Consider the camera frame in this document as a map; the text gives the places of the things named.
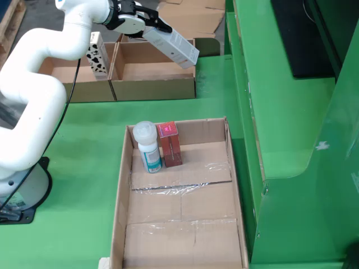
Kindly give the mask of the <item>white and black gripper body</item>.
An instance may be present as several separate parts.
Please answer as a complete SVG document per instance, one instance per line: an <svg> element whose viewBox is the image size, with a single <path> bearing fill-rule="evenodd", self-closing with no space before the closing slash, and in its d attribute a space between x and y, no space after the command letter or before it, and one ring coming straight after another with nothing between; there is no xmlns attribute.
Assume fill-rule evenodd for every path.
<svg viewBox="0 0 359 269"><path fill-rule="evenodd" d="M118 15L119 22L123 21L116 27L116 32L121 34L136 34L145 30L145 21L140 17L145 17L143 12L137 12L136 15Z"/></svg>

